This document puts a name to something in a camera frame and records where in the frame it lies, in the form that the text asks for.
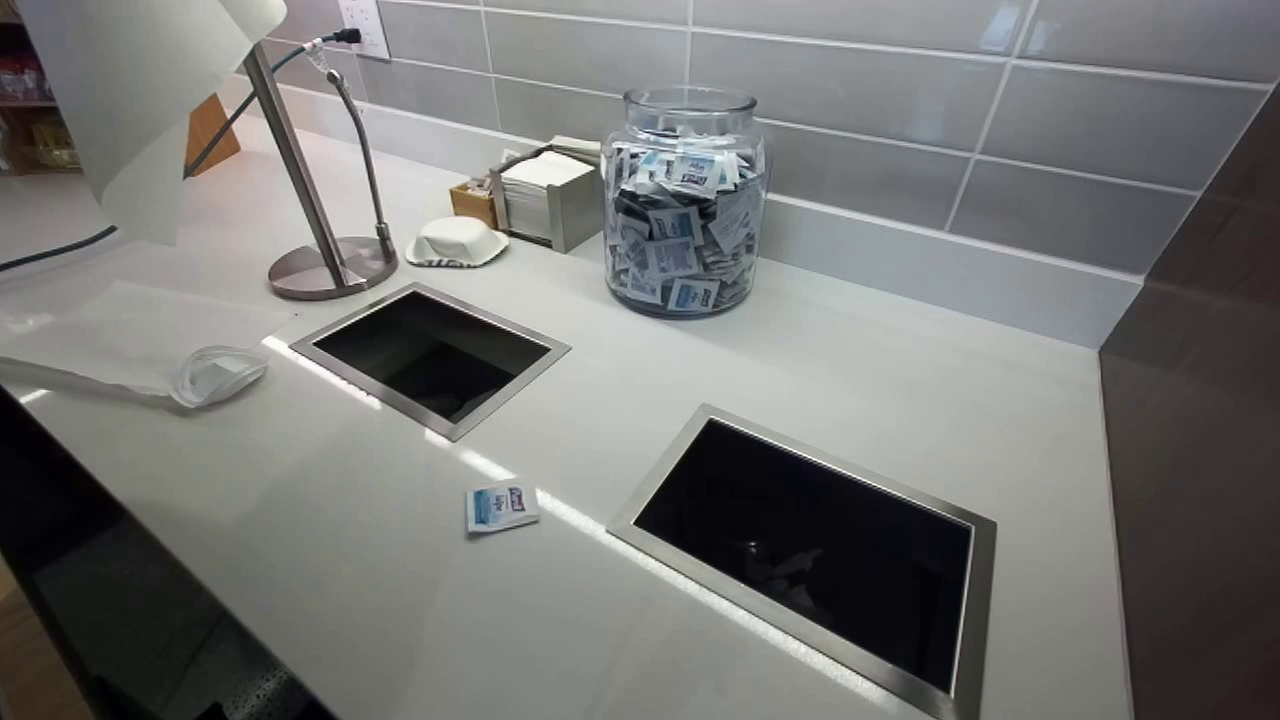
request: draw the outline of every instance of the white countertop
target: white countertop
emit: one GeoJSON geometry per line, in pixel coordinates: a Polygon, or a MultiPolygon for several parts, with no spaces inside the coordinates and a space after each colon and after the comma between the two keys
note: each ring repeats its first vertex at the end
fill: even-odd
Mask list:
{"type": "MultiPolygon", "coordinates": [[[[177,250],[0,280],[0,314],[130,280],[279,307],[262,326],[279,347],[428,284],[574,347],[461,443],[287,353],[263,386],[194,419],[64,392],[29,402],[341,716],[915,720],[605,531],[699,402],[998,519],[986,720],[1133,716],[1092,353],[769,260],[720,318],[644,318],[605,293],[602,242],[517,242],[483,273],[400,268],[357,298],[279,305],[263,268],[309,231],[263,128],[241,138],[190,184],[177,250]],[[545,524],[473,544],[465,487],[501,469],[539,487],[545,524]]],[[[306,148],[333,223],[363,231],[357,152],[306,148]]],[[[455,181],[400,156],[382,174],[400,240],[455,181]]]]}

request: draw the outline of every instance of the tile backsplash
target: tile backsplash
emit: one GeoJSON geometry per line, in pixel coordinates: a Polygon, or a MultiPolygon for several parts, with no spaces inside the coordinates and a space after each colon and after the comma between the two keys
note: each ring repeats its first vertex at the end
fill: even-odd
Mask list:
{"type": "MultiPolygon", "coordinates": [[[[287,0],[287,40],[341,29],[287,0]]],[[[357,94],[605,136],[620,88],[762,94],[771,192],[1150,273],[1280,74],[1275,0],[382,0],[357,94]]],[[[319,88],[295,65],[286,80],[319,88]]]]}

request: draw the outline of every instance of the small card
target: small card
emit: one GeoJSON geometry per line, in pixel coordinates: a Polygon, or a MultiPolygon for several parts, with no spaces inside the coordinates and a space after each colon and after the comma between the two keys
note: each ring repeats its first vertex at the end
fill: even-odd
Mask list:
{"type": "Polygon", "coordinates": [[[498,534],[536,519],[536,490],[526,483],[475,483],[470,490],[470,534],[498,534]]]}

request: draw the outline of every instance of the black opening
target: black opening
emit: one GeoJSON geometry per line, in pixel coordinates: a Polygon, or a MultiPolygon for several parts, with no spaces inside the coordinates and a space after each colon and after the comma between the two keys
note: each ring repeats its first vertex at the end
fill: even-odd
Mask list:
{"type": "Polygon", "coordinates": [[[547,347],[421,293],[317,341],[319,353],[461,422],[547,347]]]}
{"type": "Polygon", "coordinates": [[[717,419],[638,524],[954,692],[966,524],[717,419]]]}

